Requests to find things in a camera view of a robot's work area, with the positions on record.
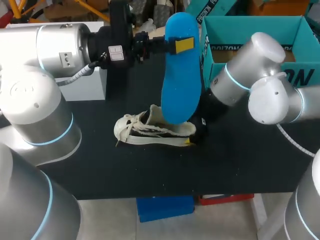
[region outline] cable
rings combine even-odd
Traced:
[[[95,67],[98,66],[98,63],[99,63],[98,61],[91,62],[87,66],[82,68],[80,71],[78,71],[73,77],[71,77],[67,80],[64,80],[64,81],[57,82],[56,84],[59,87],[61,87],[61,86],[72,84],[73,82],[75,82],[76,80],[81,78],[82,76],[89,76],[94,72]]]
[[[301,152],[311,156],[311,157],[315,157],[315,154],[308,151],[307,149],[305,149],[304,147],[302,147],[301,145],[299,145],[295,140],[293,140],[288,133],[283,129],[283,127],[280,124],[276,125],[278,127],[278,129],[280,130],[280,132],[285,136],[286,139],[289,140],[290,143],[292,143],[295,147],[297,147]]]

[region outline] teal cardboard box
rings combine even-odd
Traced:
[[[320,84],[320,44],[303,16],[206,16],[201,26],[200,59],[206,88],[225,66],[214,62],[212,51],[236,51],[256,32],[270,35],[294,55],[294,62],[281,65],[291,84]]]
[[[192,0],[186,12],[201,24],[205,16],[224,16],[237,0]]]

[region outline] red box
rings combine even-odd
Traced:
[[[206,205],[214,205],[214,204],[225,204],[225,203],[232,203],[232,202],[239,202],[243,200],[253,199],[255,195],[252,194],[237,194],[227,197],[212,197],[212,198],[202,198],[201,196],[198,197],[199,203],[203,206]]]

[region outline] blue box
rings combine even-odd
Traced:
[[[237,0],[192,0],[186,12],[201,24],[205,16],[224,16]]]
[[[200,39],[201,68],[206,88],[225,63],[215,63],[211,50],[238,50],[256,32],[276,39],[295,62],[281,68],[295,86],[320,84],[320,44],[302,16],[206,16]]]
[[[195,203],[192,196],[177,197],[143,197],[136,199],[140,222],[166,219],[194,212]]]

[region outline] canvas shoe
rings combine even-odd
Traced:
[[[166,144],[178,147],[190,145],[189,137],[196,133],[191,122],[170,124],[164,119],[161,107],[154,104],[138,115],[126,114],[114,126],[118,141],[134,144]]]

